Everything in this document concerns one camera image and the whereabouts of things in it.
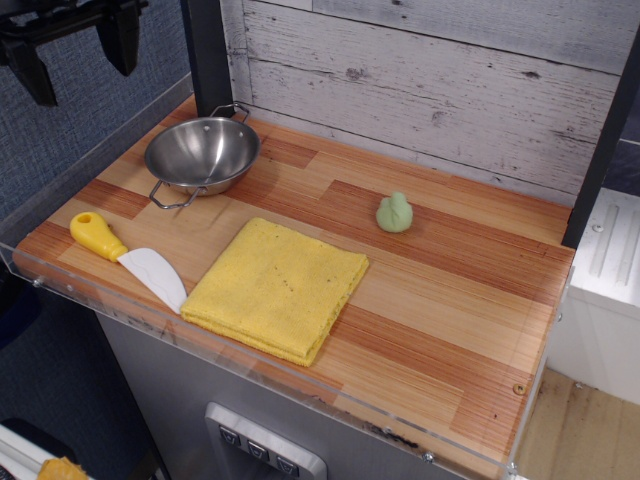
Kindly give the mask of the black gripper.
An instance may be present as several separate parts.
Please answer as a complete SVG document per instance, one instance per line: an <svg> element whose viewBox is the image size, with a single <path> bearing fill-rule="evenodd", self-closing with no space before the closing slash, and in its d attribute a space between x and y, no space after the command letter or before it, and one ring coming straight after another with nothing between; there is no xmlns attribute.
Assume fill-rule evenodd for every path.
<svg viewBox="0 0 640 480"><path fill-rule="evenodd" d="M57 106L55 91L36 46L95 28L107 60L123 76L137 66L139 17L147 1L3 1L1 40L9 67L33 100Z"/></svg>

